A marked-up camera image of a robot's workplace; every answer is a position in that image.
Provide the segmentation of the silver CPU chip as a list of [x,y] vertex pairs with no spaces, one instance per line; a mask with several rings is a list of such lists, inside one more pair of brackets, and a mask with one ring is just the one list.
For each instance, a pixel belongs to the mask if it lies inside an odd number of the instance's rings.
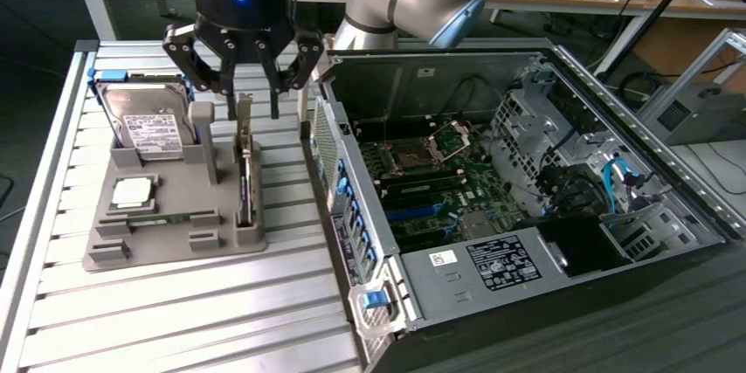
[[121,210],[126,208],[144,207],[150,200],[152,179],[149,177],[130,177],[115,180],[110,209]]

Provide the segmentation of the grey computer tower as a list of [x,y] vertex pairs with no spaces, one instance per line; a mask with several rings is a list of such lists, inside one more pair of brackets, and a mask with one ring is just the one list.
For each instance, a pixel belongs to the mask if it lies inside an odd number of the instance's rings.
[[746,94],[716,83],[681,86],[672,95],[668,90],[663,86],[639,111],[640,121],[668,146],[709,142],[746,111]]

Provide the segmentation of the green graphics card black fan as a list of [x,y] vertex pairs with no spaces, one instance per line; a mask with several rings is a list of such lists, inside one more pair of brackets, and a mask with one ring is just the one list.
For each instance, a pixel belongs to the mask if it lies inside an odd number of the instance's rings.
[[253,164],[253,140],[250,132],[250,106],[252,96],[240,93],[236,101],[236,153],[238,168],[238,210],[236,225],[249,227],[253,224],[252,203],[252,164]]

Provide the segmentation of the metal socket cover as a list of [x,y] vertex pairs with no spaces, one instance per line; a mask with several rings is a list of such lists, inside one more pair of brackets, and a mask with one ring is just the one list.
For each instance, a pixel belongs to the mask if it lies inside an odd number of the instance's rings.
[[469,145],[469,132],[456,120],[448,122],[426,137],[426,149],[437,162],[445,162]]

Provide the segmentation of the grey power supply unit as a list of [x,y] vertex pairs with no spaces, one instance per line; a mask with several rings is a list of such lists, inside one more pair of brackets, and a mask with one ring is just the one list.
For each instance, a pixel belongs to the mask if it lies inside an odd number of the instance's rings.
[[571,285],[533,227],[409,252],[401,264],[426,323],[477,314]]

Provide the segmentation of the blue case latch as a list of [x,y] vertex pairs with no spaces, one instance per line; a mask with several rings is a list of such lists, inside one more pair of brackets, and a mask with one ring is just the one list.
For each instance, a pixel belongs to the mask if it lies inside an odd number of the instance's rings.
[[366,291],[360,295],[360,305],[364,310],[386,307],[389,298],[382,290]]

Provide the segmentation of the black open PC case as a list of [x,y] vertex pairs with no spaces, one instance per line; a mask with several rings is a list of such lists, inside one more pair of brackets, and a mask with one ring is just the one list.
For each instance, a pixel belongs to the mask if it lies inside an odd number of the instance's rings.
[[[356,140],[362,124],[492,118],[523,73],[556,68],[549,95],[577,124],[588,165],[549,165],[511,196],[571,285],[426,323]],[[665,145],[560,47],[332,51],[304,149],[342,308],[364,373],[746,373],[746,111],[709,142]],[[633,261],[601,216],[663,204],[699,246]],[[364,310],[362,292],[386,307]]]

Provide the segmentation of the grey chipset heatsink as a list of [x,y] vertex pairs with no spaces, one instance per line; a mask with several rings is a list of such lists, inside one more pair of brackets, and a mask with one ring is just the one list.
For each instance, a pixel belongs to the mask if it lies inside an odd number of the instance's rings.
[[469,239],[484,238],[497,234],[484,210],[469,211],[461,218],[465,236]]

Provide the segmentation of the black stand pole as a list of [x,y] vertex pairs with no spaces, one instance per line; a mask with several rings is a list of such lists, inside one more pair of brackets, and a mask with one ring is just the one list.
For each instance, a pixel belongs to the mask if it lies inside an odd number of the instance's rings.
[[595,77],[601,82],[605,82],[611,77],[616,67],[631,53],[633,46],[640,41],[671,2],[672,0],[660,0],[655,9],[644,16],[639,16],[640,21],[631,23],[631,26],[623,30],[620,41],[612,43],[611,50],[593,71]]

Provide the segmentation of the CPU socket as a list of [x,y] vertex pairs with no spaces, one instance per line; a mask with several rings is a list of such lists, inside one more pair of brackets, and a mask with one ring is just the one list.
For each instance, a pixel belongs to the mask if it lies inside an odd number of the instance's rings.
[[398,139],[390,142],[389,155],[393,168],[402,174],[436,171],[440,164],[429,154],[418,138]]

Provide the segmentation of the aluminium profile frame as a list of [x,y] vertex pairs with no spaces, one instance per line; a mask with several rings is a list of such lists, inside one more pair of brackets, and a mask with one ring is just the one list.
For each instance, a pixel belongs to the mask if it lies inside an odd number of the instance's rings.
[[746,95],[746,28],[723,29],[676,78],[675,86],[704,82]]

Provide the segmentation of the grey parts rack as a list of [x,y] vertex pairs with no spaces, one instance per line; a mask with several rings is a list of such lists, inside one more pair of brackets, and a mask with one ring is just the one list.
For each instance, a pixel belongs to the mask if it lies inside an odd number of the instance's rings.
[[[87,272],[260,252],[268,245],[262,228],[261,146],[253,139],[253,224],[236,225],[238,168],[236,132],[230,140],[212,138],[213,106],[194,102],[188,119],[198,143],[182,148],[178,160],[137,163],[130,149],[110,150],[102,189],[81,265]],[[149,177],[152,195],[140,208],[110,209],[117,179]],[[184,224],[130,227],[131,216],[190,213]]]

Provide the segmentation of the metal disk bay bracket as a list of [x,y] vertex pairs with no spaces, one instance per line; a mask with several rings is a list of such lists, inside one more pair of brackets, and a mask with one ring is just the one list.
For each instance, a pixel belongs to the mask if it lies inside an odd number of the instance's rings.
[[601,225],[633,261],[699,246],[695,234],[663,204],[651,204],[637,211],[601,216]]

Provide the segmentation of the green motherboard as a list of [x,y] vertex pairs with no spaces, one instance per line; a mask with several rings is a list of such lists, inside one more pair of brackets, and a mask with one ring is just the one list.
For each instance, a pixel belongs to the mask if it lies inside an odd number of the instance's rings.
[[478,128],[458,120],[468,129],[470,145],[436,171],[402,175],[389,155],[390,142],[426,137],[452,120],[409,121],[394,124],[362,124],[356,140],[365,168],[372,178],[382,212],[441,203],[432,218],[388,223],[400,252],[409,253],[470,240],[465,236],[461,218],[469,211],[484,210],[498,233],[506,232],[525,217],[525,211],[511,196],[511,186],[492,166],[492,156],[480,143]]

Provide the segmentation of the green RAM stick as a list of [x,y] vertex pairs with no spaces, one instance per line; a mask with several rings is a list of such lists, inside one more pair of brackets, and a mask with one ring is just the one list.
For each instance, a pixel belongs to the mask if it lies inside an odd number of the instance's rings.
[[152,214],[127,217],[125,223],[130,227],[142,227],[162,224],[184,224],[190,221],[190,213]]

